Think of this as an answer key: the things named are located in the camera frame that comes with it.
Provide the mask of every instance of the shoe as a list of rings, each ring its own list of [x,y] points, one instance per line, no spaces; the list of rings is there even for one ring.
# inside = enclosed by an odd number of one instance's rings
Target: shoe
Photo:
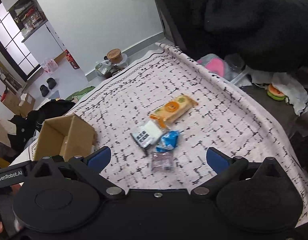
[[[50,92],[46,85],[41,85],[40,91],[43,97],[46,97],[48,93]]]
[[[56,86],[56,81],[54,78],[49,78],[46,82],[51,90]]]

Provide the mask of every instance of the pink heart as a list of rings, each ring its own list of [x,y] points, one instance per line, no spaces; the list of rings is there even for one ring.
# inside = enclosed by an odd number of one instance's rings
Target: pink heart
[[[224,62],[219,58],[213,58],[210,62],[205,66],[209,71],[216,73],[218,76],[224,76]]]

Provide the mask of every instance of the screw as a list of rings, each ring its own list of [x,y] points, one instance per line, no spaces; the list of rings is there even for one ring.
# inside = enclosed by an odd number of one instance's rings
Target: screw
[[[160,192],[156,192],[156,193],[154,193],[154,197],[162,197],[163,196],[163,194],[162,193],[160,193]]]
[[[194,189],[194,193],[197,195],[207,195],[209,193],[209,189],[206,187],[197,187]]]
[[[119,187],[109,187],[106,192],[109,195],[118,195],[122,192],[122,189]]]

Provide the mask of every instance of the blue wrapper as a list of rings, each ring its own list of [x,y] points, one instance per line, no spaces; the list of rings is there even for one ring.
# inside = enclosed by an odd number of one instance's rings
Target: blue wrapper
[[[160,144],[157,145],[157,152],[168,152],[174,150],[177,146],[179,131],[170,131],[161,137]]]

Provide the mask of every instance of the container lid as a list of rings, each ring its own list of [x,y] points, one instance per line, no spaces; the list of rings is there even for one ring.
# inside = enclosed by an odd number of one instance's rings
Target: container lid
[[[114,59],[114,58],[117,58],[121,55],[121,50],[120,49],[113,49],[111,50],[108,54],[107,54],[107,58],[108,59]]]

